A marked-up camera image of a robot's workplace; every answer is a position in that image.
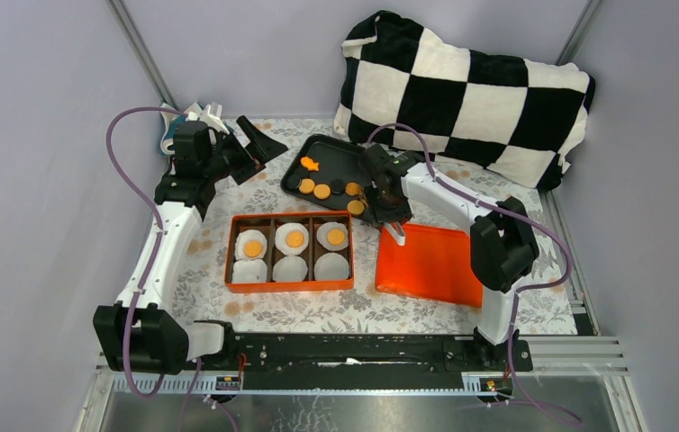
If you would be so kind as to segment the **black baking tray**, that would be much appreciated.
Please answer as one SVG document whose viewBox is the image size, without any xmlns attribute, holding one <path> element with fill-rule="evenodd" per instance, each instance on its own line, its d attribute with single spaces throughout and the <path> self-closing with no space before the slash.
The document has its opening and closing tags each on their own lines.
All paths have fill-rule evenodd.
<svg viewBox="0 0 679 432">
<path fill-rule="evenodd" d="M 316 185 L 328 185 L 333 179 L 341 179 L 346 184 L 355 182 L 362 187 L 370 186 L 370 177 L 360 167 L 360 156 L 365 149 L 358 144 L 335 139 L 324 134 L 311 135 L 297 151 L 292 163 L 282 176 L 280 186 L 289 195 L 303 199 L 309 203 L 319 205 L 332 211 L 345 211 L 348 202 L 357 196 L 347 194 L 332 194 L 328 199 L 319 200 L 313 193 L 303 194 L 298 189 L 290 190 L 286 187 L 286 179 L 292 174 L 303 178 L 311 178 Z M 307 172 L 300 166 L 301 157 L 310 157 L 320 163 L 318 172 Z"/>
</svg>

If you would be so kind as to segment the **orange compartment box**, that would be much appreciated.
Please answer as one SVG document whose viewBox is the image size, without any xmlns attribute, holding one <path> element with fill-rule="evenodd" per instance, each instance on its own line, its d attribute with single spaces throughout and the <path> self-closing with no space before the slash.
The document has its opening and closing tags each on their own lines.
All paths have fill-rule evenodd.
<svg viewBox="0 0 679 432">
<path fill-rule="evenodd" d="M 347 211 L 234 216 L 224 283 L 246 294 L 352 288 L 352 217 Z"/>
</svg>

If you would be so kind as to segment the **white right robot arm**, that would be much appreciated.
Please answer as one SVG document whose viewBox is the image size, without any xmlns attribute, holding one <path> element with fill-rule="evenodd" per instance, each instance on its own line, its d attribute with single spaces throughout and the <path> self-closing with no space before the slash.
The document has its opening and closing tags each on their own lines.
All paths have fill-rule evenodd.
<svg viewBox="0 0 679 432">
<path fill-rule="evenodd" d="M 483 286 L 482 317 L 475 361 L 495 371 L 510 358 L 512 303 L 518 281 L 539 256 L 531 221 L 521 201 L 485 197 L 450 179 L 420 154 L 395 157 L 380 145 L 364 149 L 360 168 L 371 184 L 365 189 L 373 221 L 402 246 L 410 203 L 421 203 L 462 229 L 470 240 L 470 269 Z"/>
</svg>

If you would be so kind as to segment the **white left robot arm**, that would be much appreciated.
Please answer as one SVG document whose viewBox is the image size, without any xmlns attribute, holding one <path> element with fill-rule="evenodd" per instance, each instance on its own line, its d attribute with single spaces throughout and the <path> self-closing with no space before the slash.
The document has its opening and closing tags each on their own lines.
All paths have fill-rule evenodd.
<svg viewBox="0 0 679 432">
<path fill-rule="evenodd" d="M 97 307 L 93 317 L 106 363 L 114 371 L 179 374 L 199 357 L 217 370 L 236 361 L 231 324 L 203 320 L 183 325 L 172 316 L 178 270 L 217 183 L 230 178 L 242 185 L 287 147 L 245 116 L 236 123 L 247 144 L 208 112 L 180 112 L 178 117 L 169 167 L 153 195 L 142 192 L 131 179 L 125 181 L 148 205 L 153 222 L 125 287 L 114 304 Z"/>
</svg>

